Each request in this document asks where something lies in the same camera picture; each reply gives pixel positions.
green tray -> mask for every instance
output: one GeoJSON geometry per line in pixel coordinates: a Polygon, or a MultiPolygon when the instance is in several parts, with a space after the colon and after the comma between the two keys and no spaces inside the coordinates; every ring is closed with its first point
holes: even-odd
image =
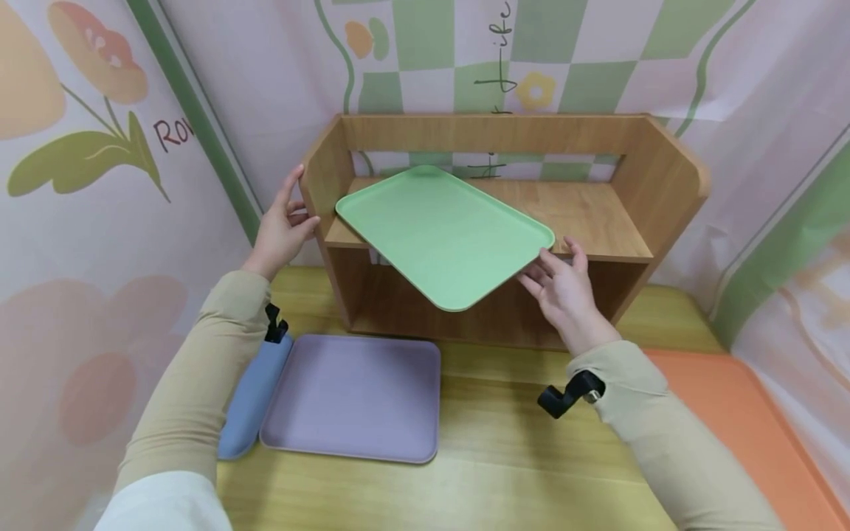
{"type": "Polygon", "coordinates": [[[471,307],[555,243],[546,225],[434,166],[346,195],[337,213],[447,312],[471,307]]]}

orange mat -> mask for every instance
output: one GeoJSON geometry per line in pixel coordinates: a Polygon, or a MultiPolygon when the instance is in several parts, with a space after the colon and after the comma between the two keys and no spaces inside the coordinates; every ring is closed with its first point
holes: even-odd
{"type": "Polygon", "coordinates": [[[850,531],[847,513],[749,367],[731,356],[648,355],[670,389],[738,457],[790,531],[850,531]]]}

flower illustration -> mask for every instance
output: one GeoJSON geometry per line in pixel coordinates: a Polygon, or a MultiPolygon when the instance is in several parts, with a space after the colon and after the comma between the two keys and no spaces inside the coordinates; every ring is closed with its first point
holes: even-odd
{"type": "Polygon", "coordinates": [[[345,40],[357,59],[363,59],[370,52],[379,61],[389,55],[389,32],[383,22],[375,17],[369,19],[368,29],[360,22],[349,20],[345,24],[345,40]]]}
{"type": "Polygon", "coordinates": [[[91,12],[73,2],[51,4],[48,21],[74,65],[100,93],[125,105],[145,99],[147,76],[133,61],[123,35],[106,29],[91,12]]]}
{"type": "Polygon", "coordinates": [[[345,40],[348,47],[354,52],[358,59],[363,59],[371,52],[372,38],[366,26],[360,22],[350,20],[345,25],[345,40]]]}
{"type": "Polygon", "coordinates": [[[544,109],[552,103],[555,80],[540,72],[529,75],[517,86],[516,94],[525,110],[544,109]]]}
{"type": "MultiPolygon", "coordinates": [[[[127,165],[147,173],[162,197],[170,203],[139,118],[129,111],[125,132],[110,102],[112,99],[122,104],[138,103],[148,93],[147,77],[133,61],[127,39],[107,30],[93,14],[72,2],[51,4],[48,21],[76,67],[104,95],[111,124],[57,79],[58,86],[100,122],[105,132],[69,133],[32,151],[9,175],[8,194],[12,197],[27,195],[51,181],[57,194],[72,194],[94,184],[112,168],[127,165]]],[[[3,19],[0,29],[6,23],[3,19]]]]}
{"type": "Polygon", "coordinates": [[[0,65],[0,140],[37,133],[65,114],[56,70],[6,0],[0,0],[0,65]]]}
{"type": "Polygon", "coordinates": [[[0,479],[10,528],[60,529],[110,492],[124,447],[184,338],[172,333],[187,292],[167,276],[137,278],[112,297],[51,280],[0,305],[0,479]]]}

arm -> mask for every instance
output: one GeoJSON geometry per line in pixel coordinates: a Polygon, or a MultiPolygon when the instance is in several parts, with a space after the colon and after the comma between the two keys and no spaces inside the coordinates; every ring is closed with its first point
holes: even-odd
{"type": "Polygon", "coordinates": [[[571,239],[573,265],[541,250],[519,281],[537,298],[576,355],[569,377],[590,370],[605,382],[595,407],[628,445],[649,487],[679,529],[783,529],[732,453],[667,388],[645,354],[596,309],[587,256],[571,239]]]}
{"type": "Polygon", "coordinates": [[[240,271],[210,292],[201,315],[162,375],[118,468],[115,493],[159,472],[188,471],[216,480],[218,438],[230,397],[257,354],[268,326],[269,282],[289,263],[317,217],[289,201],[302,167],[290,173],[263,215],[257,243],[240,271]]]}

purple tray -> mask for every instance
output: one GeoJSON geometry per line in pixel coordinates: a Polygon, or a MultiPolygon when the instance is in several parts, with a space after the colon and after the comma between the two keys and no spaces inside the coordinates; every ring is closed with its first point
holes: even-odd
{"type": "Polygon", "coordinates": [[[430,342],[301,336],[260,442],[273,449],[427,463],[437,453],[439,350],[430,342]]]}

